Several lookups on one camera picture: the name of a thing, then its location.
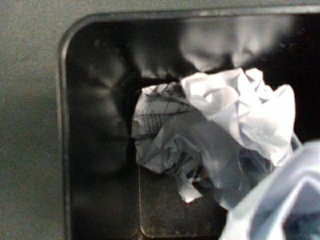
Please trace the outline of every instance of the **gray plastic surface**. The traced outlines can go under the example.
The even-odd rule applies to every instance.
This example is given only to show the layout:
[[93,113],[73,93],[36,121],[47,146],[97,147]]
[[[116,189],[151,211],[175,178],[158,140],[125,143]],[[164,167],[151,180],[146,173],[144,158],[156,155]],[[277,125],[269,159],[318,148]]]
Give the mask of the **gray plastic surface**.
[[1,1],[0,239],[64,239],[57,52],[73,23],[94,13],[294,4],[301,1]]

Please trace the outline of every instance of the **gray panel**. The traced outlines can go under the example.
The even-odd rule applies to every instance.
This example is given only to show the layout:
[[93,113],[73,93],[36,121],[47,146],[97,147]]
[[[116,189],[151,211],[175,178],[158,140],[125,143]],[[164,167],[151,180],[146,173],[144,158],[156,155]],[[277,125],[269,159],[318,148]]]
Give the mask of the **gray panel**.
[[[301,4],[299,0],[286,5]],[[304,4],[317,4],[317,0]],[[282,6],[282,0],[0,2],[0,239],[63,239],[56,120],[57,46],[78,19],[103,12]]]

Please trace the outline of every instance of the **black glossy surface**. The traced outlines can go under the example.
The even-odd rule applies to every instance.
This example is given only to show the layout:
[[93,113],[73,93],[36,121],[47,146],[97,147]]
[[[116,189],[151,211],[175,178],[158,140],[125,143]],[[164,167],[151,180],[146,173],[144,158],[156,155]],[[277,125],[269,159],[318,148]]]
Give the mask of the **black glossy surface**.
[[302,141],[320,137],[317,16],[194,20],[96,23],[72,39],[66,79],[72,239],[205,239],[222,230],[225,212],[210,190],[185,204],[174,179],[143,168],[137,175],[130,132],[143,86],[178,81],[195,66],[213,66],[212,73],[234,68],[236,53],[249,54],[236,67],[261,69],[273,88],[292,85],[296,134]]

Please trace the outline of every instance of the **rectangular opening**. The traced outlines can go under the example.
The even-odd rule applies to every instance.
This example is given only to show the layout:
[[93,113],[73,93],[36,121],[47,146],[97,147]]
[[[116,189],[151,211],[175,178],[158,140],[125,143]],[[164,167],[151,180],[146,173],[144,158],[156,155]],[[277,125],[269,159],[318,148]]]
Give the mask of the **rectangular opening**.
[[197,16],[87,24],[66,53],[71,236],[212,239],[225,211],[204,189],[184,203],[175,180],[135,163],[140,89],[196,72],[258,68],[295,92],[295,133],[320,137],[320,20],[314,14]]

